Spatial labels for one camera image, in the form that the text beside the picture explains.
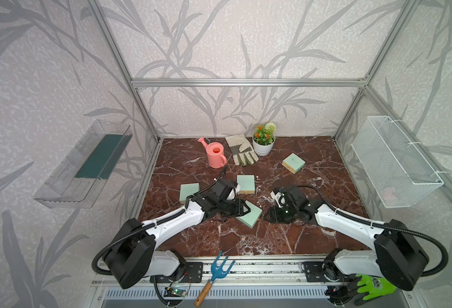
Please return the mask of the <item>mint drawer jewelry box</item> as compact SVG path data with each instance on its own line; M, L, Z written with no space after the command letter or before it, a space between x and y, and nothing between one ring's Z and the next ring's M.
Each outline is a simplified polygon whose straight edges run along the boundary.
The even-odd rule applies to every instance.
M254 228L263 211L249 201L246 201L246 205L249 207L250 212L243 216L237 217L236 219L245 224L247 227Z

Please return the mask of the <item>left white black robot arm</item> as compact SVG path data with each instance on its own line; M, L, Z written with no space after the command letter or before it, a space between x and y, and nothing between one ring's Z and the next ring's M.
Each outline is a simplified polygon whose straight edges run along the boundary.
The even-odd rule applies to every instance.
M240 185L218 178L205 189L186 197L183 206L143 222L132 218L124 223L110 244L92 260L92 270L113 276L122 289L152 276L181 278L186 261L174 250L159 246L181 233L221 214L227 218L249 213L246 201L238 197Z

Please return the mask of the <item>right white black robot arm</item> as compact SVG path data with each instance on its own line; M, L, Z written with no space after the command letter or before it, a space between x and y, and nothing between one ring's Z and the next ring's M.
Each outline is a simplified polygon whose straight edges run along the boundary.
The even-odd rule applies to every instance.
M271 197L276 204L268 210L265 221L290 224L300 220L332 229L367 247L362 251L334 249L323 261L322 273L327 280L367 275L411 291L419 278L436 275L448 265L448 251L435 238L410 230L396 219L380 222L337 208L316 187L313 191L319 197L310 200L302 189L302 185L275 188Z

